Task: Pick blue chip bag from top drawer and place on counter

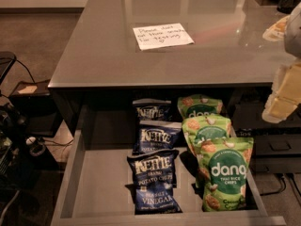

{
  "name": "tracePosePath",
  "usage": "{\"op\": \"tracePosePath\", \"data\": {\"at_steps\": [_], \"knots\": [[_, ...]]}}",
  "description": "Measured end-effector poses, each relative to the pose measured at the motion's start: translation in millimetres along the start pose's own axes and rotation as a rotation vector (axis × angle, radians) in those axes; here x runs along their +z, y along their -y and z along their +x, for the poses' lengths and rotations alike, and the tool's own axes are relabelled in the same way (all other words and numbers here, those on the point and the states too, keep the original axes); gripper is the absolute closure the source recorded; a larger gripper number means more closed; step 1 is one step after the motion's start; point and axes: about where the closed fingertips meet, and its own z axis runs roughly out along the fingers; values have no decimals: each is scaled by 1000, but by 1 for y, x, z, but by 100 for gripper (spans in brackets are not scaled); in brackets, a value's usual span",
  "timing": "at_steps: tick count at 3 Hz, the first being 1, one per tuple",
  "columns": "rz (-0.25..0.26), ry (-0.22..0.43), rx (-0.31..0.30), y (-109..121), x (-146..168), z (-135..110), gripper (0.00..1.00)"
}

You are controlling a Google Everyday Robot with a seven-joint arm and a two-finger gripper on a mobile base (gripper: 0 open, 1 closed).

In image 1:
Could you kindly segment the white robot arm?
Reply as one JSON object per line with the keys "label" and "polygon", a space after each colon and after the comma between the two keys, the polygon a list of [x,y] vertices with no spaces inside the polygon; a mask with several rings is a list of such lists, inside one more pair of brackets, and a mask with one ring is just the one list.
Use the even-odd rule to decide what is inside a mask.
{"label": "white robot arm", "polygon": [[285,52],[295,57],[292,65],[277,69],[272,93],[261,114],[264,121],[279,123],[301,105],[301,3],[290,15],[271,25],[262,37],[269,41],[283,40]]}

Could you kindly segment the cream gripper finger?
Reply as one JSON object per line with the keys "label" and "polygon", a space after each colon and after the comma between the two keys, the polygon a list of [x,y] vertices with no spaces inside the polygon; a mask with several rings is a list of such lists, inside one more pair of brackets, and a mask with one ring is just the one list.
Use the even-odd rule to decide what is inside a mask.
{"label": "cream gripper finger", "polygon": [[299,105],[301,103],[301,63],[281,65],[275,74],[272,91],[277,97]]}
{"label": "cream gripper finger", "polygon": [[285,121],[295,110],[297,105],[288,100],[282,100],[275,94],[271,94],[264,106],[261,117],[264,121],[280,123]]}

